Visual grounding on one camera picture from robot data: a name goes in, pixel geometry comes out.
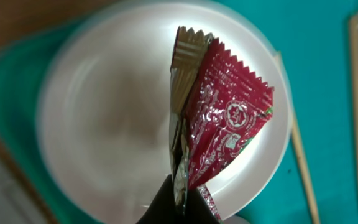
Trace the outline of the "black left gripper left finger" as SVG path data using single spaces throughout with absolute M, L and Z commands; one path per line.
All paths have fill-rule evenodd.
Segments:
M 176 224 L 172 175 L 168 175 L 137 224 Z

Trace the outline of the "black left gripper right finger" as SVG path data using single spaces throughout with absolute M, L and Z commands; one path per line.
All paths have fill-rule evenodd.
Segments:
M 188 191 L 185 224 L 219 224 L 198 190 Z

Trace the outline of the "red snack wrapper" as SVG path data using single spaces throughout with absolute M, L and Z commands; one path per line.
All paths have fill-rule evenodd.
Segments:
M 169 152 L 176 210 L 200 193 L 220 214 L 206 186 L 273 116 L 274 87 L 258 77 L 213 34 L 177 29 L 170 65 Z

